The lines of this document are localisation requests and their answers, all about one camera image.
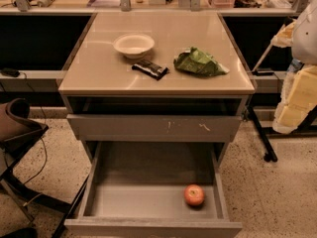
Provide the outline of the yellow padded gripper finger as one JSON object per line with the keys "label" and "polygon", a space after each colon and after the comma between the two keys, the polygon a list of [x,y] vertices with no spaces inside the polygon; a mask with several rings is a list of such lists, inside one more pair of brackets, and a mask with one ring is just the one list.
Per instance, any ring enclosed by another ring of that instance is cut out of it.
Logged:
{"label": "yellow padded gripper finger", "polygon": [[293,44],[292,34],[294,30],[295,22],[291,22],[287,25],[283,25],[281,29],[273,36],[270,43],[278,48],[291,47]]}
{"label": "yellow padded gripper finger", "polygon": [[272,129],[277,133],[289,134],[299,127],[317,105],[317,66],[305,65],[298,72],[289,71],[280,96]]}

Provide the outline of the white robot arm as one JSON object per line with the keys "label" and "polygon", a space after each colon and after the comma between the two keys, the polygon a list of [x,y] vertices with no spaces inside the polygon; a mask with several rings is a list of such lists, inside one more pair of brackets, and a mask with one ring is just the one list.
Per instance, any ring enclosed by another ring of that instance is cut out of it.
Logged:
{"label": "white robot arm", "polygon": [[291,47],[289,66],[272,122],[281,134],[296,130],[317,106],[317,0],[270,41],[279,48]]}

